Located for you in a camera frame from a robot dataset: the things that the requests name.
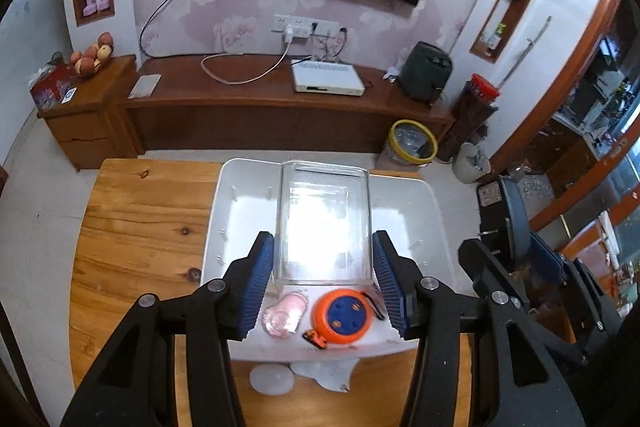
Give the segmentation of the black power adapter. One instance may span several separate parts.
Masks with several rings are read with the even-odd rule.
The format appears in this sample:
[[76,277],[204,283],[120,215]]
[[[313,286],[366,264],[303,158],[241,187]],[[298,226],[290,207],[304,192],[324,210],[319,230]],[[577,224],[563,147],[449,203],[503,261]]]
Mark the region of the black power adapter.
[[529,221],[518,184],[499,176],[476,189],[480,240],[508,272],[524,262],[530,247]]

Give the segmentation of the orange blue cable reel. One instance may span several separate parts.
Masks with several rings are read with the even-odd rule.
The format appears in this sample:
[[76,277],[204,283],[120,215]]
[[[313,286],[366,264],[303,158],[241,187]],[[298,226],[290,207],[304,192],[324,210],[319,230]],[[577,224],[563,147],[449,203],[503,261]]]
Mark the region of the orange blue cable reel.
[[319,350],[354,347],[370,332],[375,321],[387,319],[381,294],[374,286],[333,289],[312,306],[306,343]]

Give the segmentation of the pink clear blister case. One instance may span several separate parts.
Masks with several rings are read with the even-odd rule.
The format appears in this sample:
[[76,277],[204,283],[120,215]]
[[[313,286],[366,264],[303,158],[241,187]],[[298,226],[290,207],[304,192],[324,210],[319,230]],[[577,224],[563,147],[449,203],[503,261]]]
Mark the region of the pink clear blister case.
[[262,328],[273,338],[288,339],[297,332],[307,309],[308,296],[305,291],[292,291],[265,309]]

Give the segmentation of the clear plastic box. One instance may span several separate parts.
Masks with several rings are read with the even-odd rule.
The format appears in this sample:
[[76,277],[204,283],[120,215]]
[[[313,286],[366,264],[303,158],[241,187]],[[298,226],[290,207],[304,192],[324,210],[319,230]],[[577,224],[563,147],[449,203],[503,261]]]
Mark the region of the clear plastic box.
[[373,280],[369,173],[288,161],[282,166],[274,280],[356,286]]

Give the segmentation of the white flat plastic piece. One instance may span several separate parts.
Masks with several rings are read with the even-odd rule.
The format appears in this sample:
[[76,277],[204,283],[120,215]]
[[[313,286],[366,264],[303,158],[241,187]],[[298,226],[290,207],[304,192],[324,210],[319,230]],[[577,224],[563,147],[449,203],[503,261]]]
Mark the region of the white flat plastic piece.
[[350,390],[352,373],[359,361],[360,358],[299,361],[292,362],[290,369],[297,376],[312,379],[327,391],[346,393]]

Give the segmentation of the white bucket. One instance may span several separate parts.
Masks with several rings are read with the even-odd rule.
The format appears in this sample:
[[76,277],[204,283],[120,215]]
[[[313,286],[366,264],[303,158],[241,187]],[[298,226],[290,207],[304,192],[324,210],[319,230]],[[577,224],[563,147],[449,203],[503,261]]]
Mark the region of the white bucket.
[[491,173],[489,158],[478,145],[463,143],[451,165],[454,176],[464,184],[471,184]]

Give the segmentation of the yellow rimmed waste bin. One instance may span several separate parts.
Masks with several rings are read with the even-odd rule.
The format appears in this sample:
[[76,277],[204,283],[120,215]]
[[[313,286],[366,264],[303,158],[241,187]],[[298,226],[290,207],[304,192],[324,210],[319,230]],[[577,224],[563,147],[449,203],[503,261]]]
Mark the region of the yellow rimmed waste bin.
[[401,119],[390,127],[375,168],[416,171],[429,164],[437,152],[436,136],[425,124]]

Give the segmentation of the dark cylinder red lid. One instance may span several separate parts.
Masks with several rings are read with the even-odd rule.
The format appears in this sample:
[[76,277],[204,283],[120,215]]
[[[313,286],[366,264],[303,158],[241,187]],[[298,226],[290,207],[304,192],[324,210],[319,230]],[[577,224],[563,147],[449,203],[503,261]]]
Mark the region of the dark cylinder red lid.
[[448,162],[456,156],[461,145],[497,112],[495,101],[499,95],[499,90],[483,76],[472,75],[451,109],[454,123],[438,143],[438,160]]

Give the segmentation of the white plastic storage bin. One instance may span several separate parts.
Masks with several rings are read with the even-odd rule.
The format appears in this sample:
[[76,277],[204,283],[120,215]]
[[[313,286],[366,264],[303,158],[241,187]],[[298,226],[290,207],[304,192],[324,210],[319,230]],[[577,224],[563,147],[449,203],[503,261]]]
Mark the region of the white plastic storage bin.
[[380,230],[422,274],[456,285],[442,213],[425,181],[320,162],[234,158],[219,173],[201,281],[222,277],[268,232],[276,259],[264,309],[293,291],[315,303],[332,289],[373,289],[371,236]]

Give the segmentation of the brown side cabinet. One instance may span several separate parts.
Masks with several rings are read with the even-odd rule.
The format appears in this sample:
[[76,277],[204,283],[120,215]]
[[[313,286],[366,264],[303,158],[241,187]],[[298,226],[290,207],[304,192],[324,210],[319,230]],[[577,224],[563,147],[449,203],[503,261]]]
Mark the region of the brown side cabinet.
[[75,170],[98,169],[107,158],[136,158],[143,147],[125,107],[138,81],[136,58],[113,58],[78,83],[69,102],[40,110],[53,138]]

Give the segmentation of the white set-top box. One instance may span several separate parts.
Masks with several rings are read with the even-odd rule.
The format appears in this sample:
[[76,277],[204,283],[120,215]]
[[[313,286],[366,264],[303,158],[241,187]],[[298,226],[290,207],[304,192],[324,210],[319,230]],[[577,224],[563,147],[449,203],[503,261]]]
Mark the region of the white set-top box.
[[352,65],[299,61],[291,65],[298,93],[361,96],[366,88]]

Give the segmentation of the brown wooden tv cabinet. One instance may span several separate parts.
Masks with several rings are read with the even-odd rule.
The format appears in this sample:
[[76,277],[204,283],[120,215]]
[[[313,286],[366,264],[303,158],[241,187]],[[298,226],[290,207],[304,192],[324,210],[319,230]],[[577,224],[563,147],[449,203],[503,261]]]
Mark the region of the brown wooden tv cabinet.
[[125,104],[147,150],[320,150],[381,152],[393,123],[419,121],[442,138],[454,123],[442,102],[408,98],[382,70],[359,66],[363,95],[298,93],[290,65],[244,86],[219,83],[199,56],[149,60],[160,75],[152,94]]

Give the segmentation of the red gift box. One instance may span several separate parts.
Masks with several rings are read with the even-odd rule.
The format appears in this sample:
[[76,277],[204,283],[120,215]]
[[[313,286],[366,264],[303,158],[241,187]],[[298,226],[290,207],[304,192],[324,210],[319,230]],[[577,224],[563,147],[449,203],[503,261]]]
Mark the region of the red gift box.
[[72,70],[66,64],[46,64],[28,82],[28,91],[39,110],[60,104],[71,87]]

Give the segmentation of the fruit pile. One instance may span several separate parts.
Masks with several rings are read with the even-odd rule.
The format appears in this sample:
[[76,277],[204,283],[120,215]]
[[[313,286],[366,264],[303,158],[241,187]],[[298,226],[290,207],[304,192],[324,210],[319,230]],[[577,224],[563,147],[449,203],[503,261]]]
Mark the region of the fruit pile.
[[70,54],[70,68],[75,76],[88,78],[99,72],[113,57],[114,38],[108,31],[102,32],[96,42],[83,51]]

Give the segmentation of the wall socket strip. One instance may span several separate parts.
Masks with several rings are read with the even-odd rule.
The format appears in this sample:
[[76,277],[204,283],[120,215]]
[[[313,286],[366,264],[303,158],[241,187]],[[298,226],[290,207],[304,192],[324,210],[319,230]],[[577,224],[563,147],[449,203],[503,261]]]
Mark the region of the wall socket strip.
[[335,37],[341,30],[339,22],[332,20],[318,20],[313,17],[302,17],[297,15],[280,15],[273,17],[271,31],[283,32],[291,27],[294,38],[308,39],[310,37]]

